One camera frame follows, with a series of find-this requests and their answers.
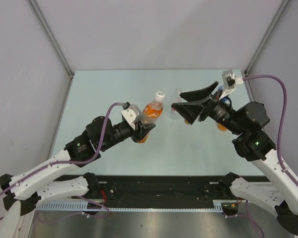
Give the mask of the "orange drink bottle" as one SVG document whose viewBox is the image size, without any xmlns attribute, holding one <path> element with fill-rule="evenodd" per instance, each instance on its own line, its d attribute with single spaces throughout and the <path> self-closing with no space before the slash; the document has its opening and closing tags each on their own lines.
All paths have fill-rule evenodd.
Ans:
<svg viewBox="0 0 298 238">
<path fill-rule="evenodd" d="M 145 106 L 141 113 L 140 121 L 143 124 L 156 123 L 163 112 L 164 98 L 165 94 L 163 92 L 156 92 L 154 99 Z"/>
</svg>

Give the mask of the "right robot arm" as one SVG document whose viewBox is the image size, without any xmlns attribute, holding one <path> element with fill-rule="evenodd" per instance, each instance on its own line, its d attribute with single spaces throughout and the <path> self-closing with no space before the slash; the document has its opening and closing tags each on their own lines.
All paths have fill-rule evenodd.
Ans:
<svg viewBox="0 0 298 238">
<path fill-rule="evenodd" d="M 275 143 L 262 130 L 269 123 L 263 104 L 251 101 L 234 110 L 225 103 L 236 84 L 224 83 L 221 93 L 213 93 L 218 82 L 211 86 L 182 92 L 183 102 L 171 107 L 189 124 L 211 118 L 237 135 L 232 141 L 237 154 L 257 167 L 273 184 L 276 192 L 269 192 L 229 173 L 220 182 L 219 193 L 225 199 L 244 198 L 271 213 L 289 233 L 298 236 L 298 177 L 291 175 L 283 160 L 278 158 Z"/>
</svg>

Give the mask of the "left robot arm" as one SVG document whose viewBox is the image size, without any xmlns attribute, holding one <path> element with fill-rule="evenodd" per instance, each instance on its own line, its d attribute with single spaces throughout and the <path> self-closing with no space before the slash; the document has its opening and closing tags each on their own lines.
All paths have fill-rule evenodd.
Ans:
<svg viewBox="0 0 298 238">
<path fill-rule="evenodd" d="M 153 128 L 155 121 L 143 117 L 128 116 L 116 125 L 107 117 L 96 117 L 81 135 L 46 162 L 18 176 L 4 174 L 0 177 L 0 186 L 5 194 L 5 210 L 8 211 L 19 201 L 20 214 L 26 215 L 48 201 L 73 196 L 95 198 L 100 192 L 100 184 L 94 173 L 86 173 L 66 181 L 57 179 L 99 159 L 100 152 L 128 138 L 136 143 L 140 142 Z"/>
</svg>

